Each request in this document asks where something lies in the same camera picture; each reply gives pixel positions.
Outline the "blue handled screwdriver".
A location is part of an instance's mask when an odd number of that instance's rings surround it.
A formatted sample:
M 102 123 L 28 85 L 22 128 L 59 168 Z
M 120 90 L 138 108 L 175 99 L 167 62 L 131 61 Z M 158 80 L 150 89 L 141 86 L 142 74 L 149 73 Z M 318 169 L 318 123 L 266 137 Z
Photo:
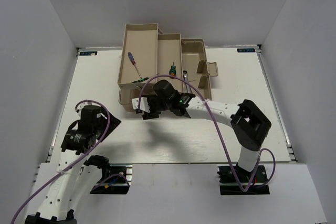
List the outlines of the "blue handled screwdriver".
M 136 66 L 136 62 L 135 62 L 135 59 L 134 59 L 134 56 L 131 52 L 128 52 L 128 58 L 130 60 L 130 62 L 132 63 L 132 65 L 135 67 L 135 70 L 137 72 L 137 74 L 139 75 L 140 79 L 142 78 L 137 66 Z

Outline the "black precision screwdriver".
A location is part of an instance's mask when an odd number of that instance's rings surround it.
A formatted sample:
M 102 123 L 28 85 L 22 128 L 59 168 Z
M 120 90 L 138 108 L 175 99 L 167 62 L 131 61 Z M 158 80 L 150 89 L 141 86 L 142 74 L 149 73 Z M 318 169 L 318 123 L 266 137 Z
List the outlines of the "black precision screwdriver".
M 150 77 L 144 77 L 144 78 L 140 78 L 139 80 L 135 80 L 133 81 L 133 83 L 141 83 L 141 82 L 145 82 L 147 80 L 149 80 L 150 78 L 155 77 L 156 75 L 150 76 Z

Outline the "beige plastic toolbox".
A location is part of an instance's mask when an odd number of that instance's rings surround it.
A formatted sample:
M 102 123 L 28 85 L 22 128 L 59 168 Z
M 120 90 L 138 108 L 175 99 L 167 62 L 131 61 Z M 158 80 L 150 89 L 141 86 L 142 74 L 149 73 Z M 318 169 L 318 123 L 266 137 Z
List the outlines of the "beige plastic toolbox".
M 137 98 L 141 88 L 144 94 L 153 94 L 151 83 L 133 83 L 140 77 L 128 58 L 128 52 L 134 56 L 136 66 L 142 76 L 159 75 L 165 79 L 170 67 L 175 62 L 176 76 L 183 77 L 183 70 L 188 72 L 188 79 L 206 99 L 212 98 L 211 77 L 218 76 L 216 62 L 207 60 L 205 43 L 201 38 L 182 38 L 180 34 L 164 34 L 158 24 L 127 24 L 124 31 L 120 70 L 118 76 L 119 104 L 127 112 L 133 110 L 132 99 Z

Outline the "green orange stubby screwdriver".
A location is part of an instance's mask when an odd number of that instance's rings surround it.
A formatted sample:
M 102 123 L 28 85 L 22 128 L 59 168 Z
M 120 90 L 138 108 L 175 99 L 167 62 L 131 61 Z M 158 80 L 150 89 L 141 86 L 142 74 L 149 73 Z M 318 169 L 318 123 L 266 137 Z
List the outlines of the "green orange stubby screwdriver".
M 175 77 L 176 76 L 176 65 L 175 62 L 173 62 L 173 64 L 170 67 L 169 70 L 169 75 Z

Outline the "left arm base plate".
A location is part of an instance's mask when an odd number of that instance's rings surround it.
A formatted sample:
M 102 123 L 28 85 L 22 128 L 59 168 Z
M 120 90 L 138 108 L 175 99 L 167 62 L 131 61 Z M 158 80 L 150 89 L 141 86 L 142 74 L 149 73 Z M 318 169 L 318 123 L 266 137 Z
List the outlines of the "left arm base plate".
M 91 190 L 92 195 L 126 195 L 132 180 L 131 164 L 110 164 L 109 170 L 102 173 L 101 179 Z

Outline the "short silver wrench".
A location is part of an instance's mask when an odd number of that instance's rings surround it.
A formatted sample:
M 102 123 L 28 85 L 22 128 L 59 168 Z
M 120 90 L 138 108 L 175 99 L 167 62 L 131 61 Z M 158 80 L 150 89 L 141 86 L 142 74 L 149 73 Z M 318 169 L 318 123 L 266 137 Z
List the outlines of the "short silver wrench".
M 183 80 L 185 81 L 185 83 L 184 83 L 185 92 L 193 94 L 192 88 L 190 87 L 190 85 L 188 85 L 190 83 L 190 81 L 188 79 L 188 72 L 186 70 L 183 70 Z

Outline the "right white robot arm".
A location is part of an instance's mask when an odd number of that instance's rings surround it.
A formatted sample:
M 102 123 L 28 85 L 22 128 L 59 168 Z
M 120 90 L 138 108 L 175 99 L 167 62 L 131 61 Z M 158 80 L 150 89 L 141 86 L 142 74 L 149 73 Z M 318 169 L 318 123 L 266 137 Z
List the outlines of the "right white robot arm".
M 253 101 L 245 99 L 239 104 L 229 104 L 205 100 L 193 93 L 180 93 L 167 80 L 158 81 L 153 90 L 152 95 L 132 99 L 133 109 L 142 112 L 144 120 L 156 119 L 161 112 L 170 111 L 190 119 L 215 119 L 231 127 L 241 145 L 235 167 L 237 175 L 245 182 L 255 177 L 255 166 L 271 122 Z

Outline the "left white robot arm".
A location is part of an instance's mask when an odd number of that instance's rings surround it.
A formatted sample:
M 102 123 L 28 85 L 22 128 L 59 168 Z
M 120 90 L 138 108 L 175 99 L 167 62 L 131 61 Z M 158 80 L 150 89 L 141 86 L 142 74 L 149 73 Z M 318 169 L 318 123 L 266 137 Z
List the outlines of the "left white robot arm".
M 75 210 L 80 198 L 98 181 L 110 178 L 108 158 L 91 152 L 114 131 L 121 121 L 95 101 L 76 105 L 80 118 L 68 127 L 60 146 L 56 174 L 42 188 L 45 199 L 25 223 L 77 223 Z

